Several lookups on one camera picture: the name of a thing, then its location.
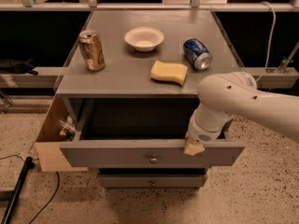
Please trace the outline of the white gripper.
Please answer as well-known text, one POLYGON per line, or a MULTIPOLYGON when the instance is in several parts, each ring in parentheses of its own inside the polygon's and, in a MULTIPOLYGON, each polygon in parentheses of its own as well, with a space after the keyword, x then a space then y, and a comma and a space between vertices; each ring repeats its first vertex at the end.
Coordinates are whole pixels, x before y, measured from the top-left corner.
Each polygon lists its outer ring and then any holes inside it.
POLYGON ((187 143, 184 148, 184 153, 189 156, 195 156, 196 154, 204 152, 205 148, 196 142, 211 142, 216 140, 220 136, 224 124, 225 122, 223 120, 219 120, 212 123, 214 127, 213 130, 204 129, 196 121, 195 115, 192 115, 189 121, 188 131, 186 132, 187 143))

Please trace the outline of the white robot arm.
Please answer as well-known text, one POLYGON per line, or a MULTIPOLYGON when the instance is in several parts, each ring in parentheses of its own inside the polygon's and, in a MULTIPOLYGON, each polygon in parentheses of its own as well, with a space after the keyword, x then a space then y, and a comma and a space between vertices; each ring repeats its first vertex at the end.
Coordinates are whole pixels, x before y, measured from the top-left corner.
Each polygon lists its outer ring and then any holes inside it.
POLYGON ((250 119, 299 142, 299 98, 259 91, 249 73, 207 76, 199 82, 197 94, 200 104, 189 121, 184 149, 187 155, 203 152, 234 116, 250 119))

